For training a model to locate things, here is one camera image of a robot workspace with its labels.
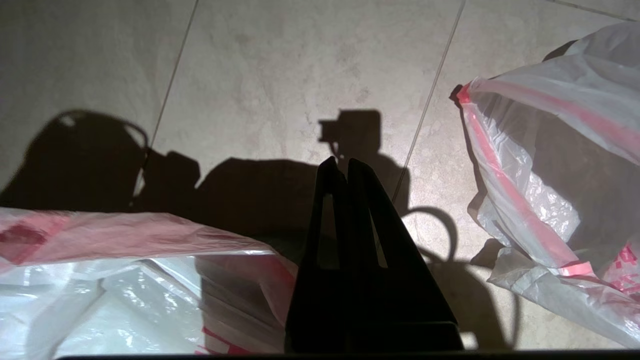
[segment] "beige floor tile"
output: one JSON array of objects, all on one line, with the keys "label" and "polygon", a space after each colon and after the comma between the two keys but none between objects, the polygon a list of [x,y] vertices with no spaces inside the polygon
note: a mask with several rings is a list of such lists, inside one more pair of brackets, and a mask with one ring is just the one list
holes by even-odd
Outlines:
[{"label": "beige floor tile", "polygon": [[[444,261],[437,266],[452,266],[462,273],[460,284],[455,279],[440,284],[452,307],[460,309],[462,331],[482,335],[480,347],[513,344],[514,324],[519,348],[608,347],[614,343],[526,300],[517,304],[508,291],[484,283],[487,270],[465,265],[489,236],[467,213],[477,186],[460,113],[449,94],[456,85],[476,76],[488,78],[538,63],[560,45],[619,21],[547,1],[470,0],[464,7],[408,164],[410,207],[438,207],[458,226],[455,260],[446,261],[449,235],[435,217],[416,213],[404,222],[418,246],[434,253],[439,258],[436,262]],[[464,307],[470,306],[474,293],[480,294],[476,299],[486,301],[478,301],[479,309],[467,313]],[[499,326],[492,321],[493,312],[497,312]]]},{"label": "beige floor tile", "polygon": [[638,0],[563,0],[563,2],[627,19],[640,20],[640,1]]},{"label": "beige floor tile", "polygon": [[[0,186],[18,170],[34,137],[63,111],[104,113],[152,133],[193,5],[193,1],[2,1]],[[94,135],[101,131],[92,124],[88,127]],[[49,140],[67,141],[74,129]],[[50,150],[51,155],[61,153]],[[64,171],[55,165],[62,159],[43,155],[41,160],[46,159],[52,172],[40,176]]]},{"label": "beige floor tile", "polygon": [[[154,143],[195,161],[180,187],[200,177],[210,191],[199,199],[218,204],[196,218],[242,233],[266,216],[305,227],[314,166],[330,142],[370,163],[392,193],[460,4],[200,1]],[[162,176],[151,172],[172,172],[158,159],[148,164],[152,182]],[[264,193],[269,211],[255,198]],[[230,223],[238,219],[254,229]]]}]

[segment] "tile grout line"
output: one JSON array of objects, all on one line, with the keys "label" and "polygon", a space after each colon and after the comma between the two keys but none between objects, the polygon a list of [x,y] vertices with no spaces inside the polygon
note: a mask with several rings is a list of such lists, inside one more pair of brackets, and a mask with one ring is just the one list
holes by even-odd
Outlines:
[{"label": "tile grout line", "polygon": [[616,15],[616,14],[612,14],[612,13],[608,13],[608,12],[603,12],[601,10],[597,10],[597,9],[592,9],[592,8],[586,8],[585,6],[582,5],[578,5],[578,4],[573,4],[573,3],[567,3],[566,1],[563,0],[547,0],[550,3],[555,3],[558,5],[564,5],[570,8],[574,8],[574,9],[580,9],[580,10],[584,10],[586,12],[592,12],[592,13],[597,13],[600,15],[605,15],[608,17],[615,17],[616,19],[620,19],[620,20],[624,20],[624,21],[633,21],[633,22],[637,22],[637,20],[634,19],[629,19],[628,17],[624,17],[624,16],[620,16],[620,15]]},{"label": "tile grout line", "polygon": [[136,198],[138,197],[138,194],[140,193],[140,191],[142,190],[142,187],[144,186],[144,178],[143,178],[143,173],[145,171],[145,169],[147,168],[147,164],[149,162],[149,155],[151,153],[151,148],[154,144],[154,142],[156,142],[156,135],[158,133],[158,129],[160,128],[160,120],[162,120],[162,116],[164,114],[164,108],[166,107],[166,102],[169,99],[169,94],[171,93],[171,87],[173,85],[173,79],[175,78],[175,73],[178,71],[178,66],[180,64],[180,59],[182,58],[182,52],[184,51],[184,46],[187,43],[187,37],[189,36],[189,32],[191,31],[191,24],[193,23],[193,18],[195,17],[196,14],[196,9],[198,8],[198,3],[200,2],[200,0],[196,0],[195,4],[193,5],[193,10],[191,11],[191,16],[189,18],[189,22],[187,23],[187,28],[184,31],[184,38],[182,39],[182,44],[180,45],[180,51],[178,51],[178,57],[175,60],[175,65],[173,66],[173,71],[171,73],[171,78],[169,79],[169,85],[167,86],[166,89],[166,93],[164,94],[164,100],[162,103],[162,106],[160,107],[160,114],[158,115],[158,120],[156,122],[156,128],[154,129],[154,134],[151,137],[151,140],[149,141],[149,143],[147,144],[147,151],[145,154],[145,160],[142,163],[142,166],[140,167],[140,170],[138,171],[138,178],[136,179],[136,184],[134,185],[133,188],[133,193],[132,195],[132,199],[129,203],[129,206],[133,206]]},{"label": "tile grout line", "polygon": [[160,108],[160,114],[158,115],[158,121],[156,122],[156,128],[154,129],[154,134],[151,137],[151,143],[149,144],[149,147],[148,147],[149,149],[151,149],[151,146],[153,146],[154,142],[156,142],[156,135],[158,133],[158,129],[160,128],[160,120],[162,120],[162,116],[164,115],[164,108],[166,107],[166,102],[169,99],[169,94],[171,93],[171,87],[173,85],[173,80],[175,79],[175,73],[178,71],[178,66],[180,65],[180,59],[182,58],[182,52],[184,51],[184,46],[187,44],[187,37],[189,37],[189,32],[191,31],[191,24],[193,23],[193,18],[196,15],[196,9],[198,8],[199,2],[200,0],[196,0],[195,4],[193,5],[193,10],[191,11],[191,17],[189,18],[187,29],[184,32],[184,38],[182,39],[182,44],[180,45],[178,58],[175,60],[175,65],[173,66],[171,78],[169,79],[169,86],[167,87],[166,93],[164,95],[164,101],[162,103],[162,107]]},{"label": "tile grout line", "polygon": [[442,58],[440,59],[440,64],[438,65],[438,70],[436,70],[436,76],[433,78],[433,84],[431,84],[431,89],[429,90],[429,95],[427,96],[427,101],[424,104],[424,108],[422,109],[422,115],[420,116],[420,121],[418,122],[418,128],[415,130],[415,134],[413,135],[413,140],[411,142],[411,147],[409,147],[409,152],[404,161],[404,166],[402,168],[402,172],[400,173],[400,179],[396,185],[396,190],[394,191],[394,196],[391,198],[391,202],[396,201],[396,197],[398,192],[400,191],[400,187],[402,187],[402,182],[404,179],[404,175],[406,174],[406,168],[409,165],[409,160],[411,159],[411,155],[413,154],[413,148],[415,147],[416,142],[418,141],[418,136],[420,135],[420,130],[422,129],[422,124],[424,123],[424,118],[427,115],[427,109],[429,108],[429,104],[431,103],[431,98],[436,89],[436,84],[438,83],[438,78],[440,78],[440,72],[442,71],[442,67],[444,65],[444,61],[447,57],[447,53],[449,52],[449,46],[451,45],[451,41],[453,40],[453,35],[458,28],[458,22],[460,21],[460,17],[462,16],[462,11],[465,8],[467,0],[463,0],[460,4],[460,9],[458,9],[458,14],[456,16],[456,20],[453,23],[453,28],[451,29],[451,33],[449,34],[449,39],[447,41],[447,45],[444,48],[444,52],[442,54]]}]

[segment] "black object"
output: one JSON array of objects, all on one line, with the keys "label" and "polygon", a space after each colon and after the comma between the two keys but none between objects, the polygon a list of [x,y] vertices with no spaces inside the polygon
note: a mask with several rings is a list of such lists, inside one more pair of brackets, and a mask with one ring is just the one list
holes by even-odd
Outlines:
[{"label": "black object", "polygon": [[[338,357],[344,359],[389,359],[389,360],[414,360],[414,359],[446,359],[446,360],[592,360],[592,359],[637,359],[637,350],[573,350],[573,351],[518,351],[518,352],[431,352],[423,354],[341,354],[336,355],[249,355],[249,356],[233,356],[233,355],[215,355],[211,358],[216,359],[296,359],[296,360],[318,360],[318,359],[336,359]],[[112,355],[112,356],[68,356],[58,360],[201,360],[207,356],[203,355]]]},{"label": "black object", "polygon": [[[335,214],[338,269],[318,263],[323,202]],[[378,263],[377,234],[387,266]],[[373,169],[318,167],[305,255],[287,318],[298,354],[462,350],[458,325]]]}]

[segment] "white plastic bag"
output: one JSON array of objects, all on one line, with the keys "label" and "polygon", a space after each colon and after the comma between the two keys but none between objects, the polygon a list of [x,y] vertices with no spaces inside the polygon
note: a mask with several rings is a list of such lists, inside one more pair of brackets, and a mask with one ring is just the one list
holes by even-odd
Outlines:
[{"label": "white plastic bag", "polygon": [[458,94],[505,246],[489,281],[640,347],[640,24]]},{"label": "white plastic bag", "polygon": [[0,358],[282,352],[296,270],[173,215],[0,208]]}]

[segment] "crumpled plastic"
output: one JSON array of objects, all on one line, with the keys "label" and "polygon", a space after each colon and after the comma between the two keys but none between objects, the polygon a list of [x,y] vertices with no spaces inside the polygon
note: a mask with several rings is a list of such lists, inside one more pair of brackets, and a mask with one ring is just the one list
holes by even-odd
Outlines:
[{"label": "crumpled plastic", "polygon": [[296,271],[169,214],[0,208],[0,358],[282,352]]},{"label": "crumpled plastic", "polygon": [[458,94],[506,248],[489,282],[640,347],[640,24]]}]

